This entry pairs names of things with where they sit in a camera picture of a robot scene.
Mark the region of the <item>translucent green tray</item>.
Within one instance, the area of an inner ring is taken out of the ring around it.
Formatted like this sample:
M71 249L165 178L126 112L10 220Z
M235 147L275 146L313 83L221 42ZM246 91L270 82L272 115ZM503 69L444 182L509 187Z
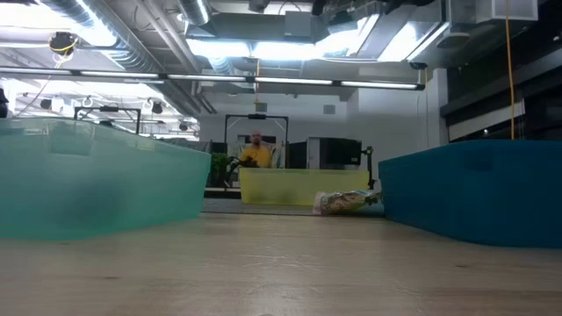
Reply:
M76 240L192 219L211 156L63 118L0 118L0 239Z

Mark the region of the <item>translucent yellow tray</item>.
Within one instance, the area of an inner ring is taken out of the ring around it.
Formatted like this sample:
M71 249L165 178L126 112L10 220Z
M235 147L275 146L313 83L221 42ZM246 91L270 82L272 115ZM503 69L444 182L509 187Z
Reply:
M318 192L369 189L367 170L240 169L241 200L255 205L312 206Z

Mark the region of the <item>beige green granola bar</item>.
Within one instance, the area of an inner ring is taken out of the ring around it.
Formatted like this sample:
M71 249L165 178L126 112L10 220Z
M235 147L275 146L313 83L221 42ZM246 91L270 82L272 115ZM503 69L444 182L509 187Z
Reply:
M318 192L313 203L313 214L341 215L361 210L381 201L382 194L371 190Z

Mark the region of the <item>silver ventilation duct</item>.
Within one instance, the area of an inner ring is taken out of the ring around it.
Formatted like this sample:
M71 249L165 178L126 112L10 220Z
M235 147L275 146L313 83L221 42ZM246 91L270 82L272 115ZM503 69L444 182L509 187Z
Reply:
M212 16L207 0L177 0L177 3L184 19L190 25L205 25Z

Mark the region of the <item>green potted room plant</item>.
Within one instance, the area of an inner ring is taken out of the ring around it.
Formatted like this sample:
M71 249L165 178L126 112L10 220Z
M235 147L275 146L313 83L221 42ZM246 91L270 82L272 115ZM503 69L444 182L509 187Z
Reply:
M227 188L230 176L239 165L239 159L224 153L212 153L210 185L214 188Z

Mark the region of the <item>dark blue tray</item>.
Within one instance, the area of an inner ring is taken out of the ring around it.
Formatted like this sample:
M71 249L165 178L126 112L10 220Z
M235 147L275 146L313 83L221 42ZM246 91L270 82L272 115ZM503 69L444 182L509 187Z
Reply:
M460 241L562 248L562 141L472 140L382 161L388 219Z

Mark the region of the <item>black equipment stand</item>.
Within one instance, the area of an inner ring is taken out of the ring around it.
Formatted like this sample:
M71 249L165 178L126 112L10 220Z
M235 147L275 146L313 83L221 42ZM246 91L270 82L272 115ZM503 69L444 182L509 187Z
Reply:
M366 156L367 161L367 170L368 170L368 187L370 190L374 189L374 184L376 180L373 178L373 167L372 167L372 154L373 154L373 147L368 146L366 149L362 150L361 153Z

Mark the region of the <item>person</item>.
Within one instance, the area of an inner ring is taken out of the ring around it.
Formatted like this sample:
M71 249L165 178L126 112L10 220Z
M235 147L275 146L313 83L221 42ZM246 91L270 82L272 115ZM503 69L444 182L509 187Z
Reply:
M252 132L250 143L241 152L240 160L258 168L268 169L271 163L271 151L263 142L259 131Z

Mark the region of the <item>long ceiling light strip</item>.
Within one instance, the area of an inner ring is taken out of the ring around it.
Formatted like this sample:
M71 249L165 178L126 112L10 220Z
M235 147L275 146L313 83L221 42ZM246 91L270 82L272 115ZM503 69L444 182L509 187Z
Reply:
M104 78L112 80L133 80L143 83L164 81L193 81L212 83L258 83L258 84L292 84L307 86L332 86L338 88L359 88L378 90L424 90L426 85L422 83L394 83L377 81L350 81L350 80L328 80L310 78L285 78L261 75L190 75L190 74L166 74L166 73L139 73L107 70L83 70L83 69L61 69L61 68L21 68L0 66L0 74L3 75L33 75L33 76L66 76L66 77L88 77Z

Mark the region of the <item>black cabinet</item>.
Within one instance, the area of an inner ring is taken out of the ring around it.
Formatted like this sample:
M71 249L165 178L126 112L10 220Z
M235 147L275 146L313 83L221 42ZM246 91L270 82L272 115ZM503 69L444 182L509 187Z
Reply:
M306 164L309 169L358 169L362 149L360 140L311 137L307 140Z

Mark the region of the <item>grey ceiling junction box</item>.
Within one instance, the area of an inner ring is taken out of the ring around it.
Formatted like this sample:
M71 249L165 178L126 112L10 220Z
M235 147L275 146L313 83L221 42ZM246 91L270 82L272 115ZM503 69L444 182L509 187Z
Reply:
M285 37L309 38L312 34L312 16L305 11L285 13Z

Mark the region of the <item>black monitor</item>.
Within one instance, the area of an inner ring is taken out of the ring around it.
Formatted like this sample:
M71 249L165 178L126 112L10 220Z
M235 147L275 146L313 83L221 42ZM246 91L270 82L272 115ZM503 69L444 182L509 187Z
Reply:
M289 144L288 152L289 169L307 168L307 142L294 142Z

